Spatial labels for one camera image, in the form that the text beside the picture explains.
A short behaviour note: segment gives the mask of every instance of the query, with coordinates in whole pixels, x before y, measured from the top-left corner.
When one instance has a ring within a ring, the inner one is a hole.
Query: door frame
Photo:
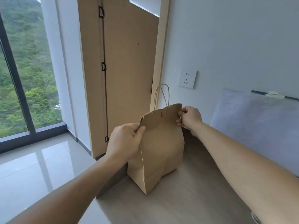
[[[77,2],[91,151],[93,158],[99,158],[106,153],[108,145],[106,71],[102,71],[101,64],[105,62],[104,31],[103,20],[99,18],[99,6],[103,8],[105,6],[102,5],[102,0],[77,0]],[[161,0],[150,111],[154,110],[153,91],[161,83],[170,2],[171,0]]]

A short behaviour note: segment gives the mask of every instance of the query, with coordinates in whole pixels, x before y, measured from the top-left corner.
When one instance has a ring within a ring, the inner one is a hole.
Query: paper bag handle
[[[155,107],[154,107],[154,111],[156,110],[156,102],[157,102],[157,98],[158,98],[158,91],[159,91],[159,89],[161,89],[161,91],[162,91],[162,94],[163,94],[163,97],[164,97],[164,100],[165,100],[166,106],[169,106],[169,99],[170,99],[169,86],[167,86],[167,88],[168,88],[168,105],[167,105],[166,98],[165,98],[165,95],[164,95],[164,92],[163,92],[163,89],[162,89],[162,85],[165,85],[165,86],[167,86],[166,84],[161,84],[161,85],[159,85],[159,86],[156,88],[156,92],[155,92]]]

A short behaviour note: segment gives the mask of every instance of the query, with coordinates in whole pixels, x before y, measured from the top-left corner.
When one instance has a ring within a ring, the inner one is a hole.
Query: glass object
[[[0,138],[25,132],[26,122],[0,48]]]
[[[0,12],[35,128],[62,122],[40,0],[0,0]]]

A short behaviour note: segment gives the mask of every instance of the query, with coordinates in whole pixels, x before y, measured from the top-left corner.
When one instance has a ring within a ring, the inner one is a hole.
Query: door
[[[159,18],[127,0],[103,0],[108,135],[150,111]]]

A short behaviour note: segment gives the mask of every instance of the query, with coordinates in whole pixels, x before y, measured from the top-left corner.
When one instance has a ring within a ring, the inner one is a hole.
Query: person
[[[263,224],[299,223],[299,179],[285,168],[203,123],[193,107],[176,121],[207,148],[226,180]],[[77,223],[100,188],[138,151],[145,127],[116,127],[107,153],[78,177],[48,194],[9,223]]]

